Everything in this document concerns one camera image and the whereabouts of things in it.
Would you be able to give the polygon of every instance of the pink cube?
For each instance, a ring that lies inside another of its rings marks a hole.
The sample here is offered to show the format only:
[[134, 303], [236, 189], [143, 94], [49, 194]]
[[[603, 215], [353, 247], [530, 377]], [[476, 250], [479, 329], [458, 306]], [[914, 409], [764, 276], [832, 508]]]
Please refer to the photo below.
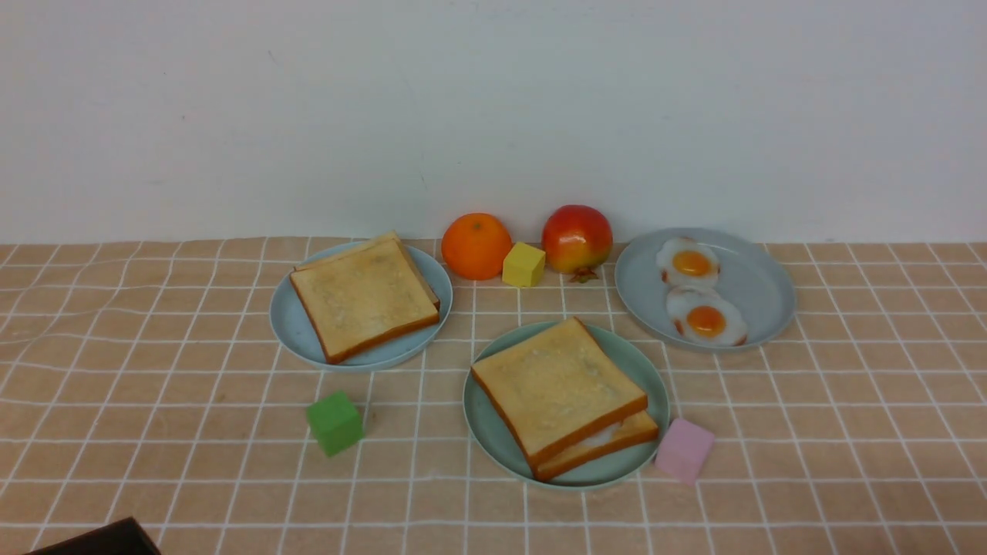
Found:
[[713, 438], [712, 432], [680, 418], [675, 419], [658, 445], [654, 466], [671, 474], [679, 482], [694, 486], [713, 447]]

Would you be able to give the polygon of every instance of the toast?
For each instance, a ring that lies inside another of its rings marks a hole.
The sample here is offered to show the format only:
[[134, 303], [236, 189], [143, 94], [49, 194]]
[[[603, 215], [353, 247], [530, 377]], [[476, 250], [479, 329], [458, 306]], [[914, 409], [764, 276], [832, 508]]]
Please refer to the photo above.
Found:
[[323, 264], [328, 264], [343, 258], [351, 257], [353, 255], [358, 255], [360, 253], [367, 251], [368, 249], [372, 249], [380, 245], [381, 243], [384, 243], [385, 241], [394, 241], [398, 244], [401, 250], [401, 255], [405, 257], [405, 260], [408, 261], [409, 266], [412, 267], [412, 272], [415, 274], [415, 279], [417, 279], [418, 282], [421, 283], [421, 287], [428, 294], [428, 299], [431, 300], [432, 304], [435, 305], [436, 309], [440, 308], [439, 300], [438, 297], [435, 295], [435, 291], [432, 290], [431, 285], [428, 284], [428, 281], [425, 281], [424, 276], [422, 276], [421, 272], [418, 270], [418, 266], [415, 265], [415, 261], [412, 259], [412, 255], [409, 254], [408, 249], [405, 247], [405, 244], [401, 242], [401, 238], [398, 237], [398, 233], [394, 230], [388, 231], [387, 233], [374, 237], [373, 239], [370, 239], [368, 241], [364, 241], [359, 245], [356, 245], [355, 247], [350, 247], [345, 251], [342, 251], [341, 253], [335, 253], [334, 255], [330, 255], [326, 258], [321, 258], [319, 260], [314, 260], [307, 264], [300, 264], [295, 267], [295, 272], [301, 272], [303, 270], [312, 270], [313, 268], [318, 268]]
[[471, 372], [532, 472], [647, 408], [645, 392], [577, 318], [477, 361]]
[[548, 482], [591, 460], [655, 439], [658, 439], [658, 424], [647, 411], [641, 411], [542, 463], [534, 469], [535, 479]]
[[329, 364], [439, 321], [431, 289], [421, 286], [399, 241], [355, 249], [290, 275]]

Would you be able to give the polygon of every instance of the plastic plate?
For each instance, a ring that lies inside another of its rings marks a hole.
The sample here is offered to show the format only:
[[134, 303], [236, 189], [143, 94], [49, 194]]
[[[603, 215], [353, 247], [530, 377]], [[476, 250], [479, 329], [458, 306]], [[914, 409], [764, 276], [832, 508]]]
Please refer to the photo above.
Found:
[[[738, 347], [717, 347], [684, 339], [665, 310], [668, 285], [654, 257], [665, 241], [691, 237], [713, 249], [720, 259], [716, 290], [740, 310], [747, 322], [747, 341]], [[796, 289], [789, 273], [761, 247], [732, 235], [702, 228], [669, 228], [635, 239], [617, 259], [617, 293], [628, 312], [664, 341], [708, 353], [737, 352], [757, 347], [782, 333], [796, 314]]]
[[[359, 243], [347, 243], [327, 249], [309, 257], [304, 263], [334, 255], [356, 245]], [[452, 282], [449, 280], [449, 274], [445, 272], [438, 261], [415, 247], [405, 245], [405, 248], [408, 249], [408, 253], [412, 256], [415, 265], [418, 266], [421, 275], [439, 299], [438, 324], [393, 339], [370, 351], [349, 358], [342, 364], [327, 364], [326, 356], [319, 344], [319, 338], [312, 328], [308, 315], [305, 314], [305, 308], [302, 307], [295, 288], [291, 286], [291, 280], [285, 276], [277, 285], [274, 296], [270, 300], [270, 326], [277, 339], [297, 357], [308, 360], [326, 370], [341, 372], [382, 370], [396, 366], [420, 353], [435, 339], [435, 335], [449, 317], [449, 312], [452, 309]]]
[[[529, 324], [508, 332], [490, 343], [477, 360], [521, 343], [557, 323]], [[617, 334], [589, 324], [586, 328], [607, 357], [647, 393], [647, 412], [660, 426], [660, 436], [655, 441], [628, 447], [587, 462], [549, 482], [539, 482], [534, 479], [531, 468], [528, 467], [521, 453], [521, 448], [517, 446], [507, 425], [496, 413], [487, 393], [473, 379], [472, 374], [468, 375], [463, 388], [466, 424], [483, 451], [496, 464], [519, 480], [545, 488], [569, 491], [588, 491], [618, 484], [633, 476], [651, 461], [658, 448], [658, 442], [668, 429], [668, 394], [651, 361]]]

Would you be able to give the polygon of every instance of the yellow cube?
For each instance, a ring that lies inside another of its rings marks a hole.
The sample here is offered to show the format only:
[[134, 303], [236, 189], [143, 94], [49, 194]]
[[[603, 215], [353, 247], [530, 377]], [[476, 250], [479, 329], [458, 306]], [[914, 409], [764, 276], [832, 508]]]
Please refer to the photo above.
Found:
[[542, 280], [545, 273], [545, 251], [526, 243], [516, 243], [503, 259], [501, 279], [515, 287], [531, 287]]

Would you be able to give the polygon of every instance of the orange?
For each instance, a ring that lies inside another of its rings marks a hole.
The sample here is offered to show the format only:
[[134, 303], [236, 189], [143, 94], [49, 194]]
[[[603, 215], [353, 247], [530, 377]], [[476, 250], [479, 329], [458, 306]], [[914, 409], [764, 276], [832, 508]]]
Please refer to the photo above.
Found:
[[442, 259], [457, 276], [482, 281], [500, 274], [513, 246], [500, 220], [490, 214], [466, 214], [445, 230]]

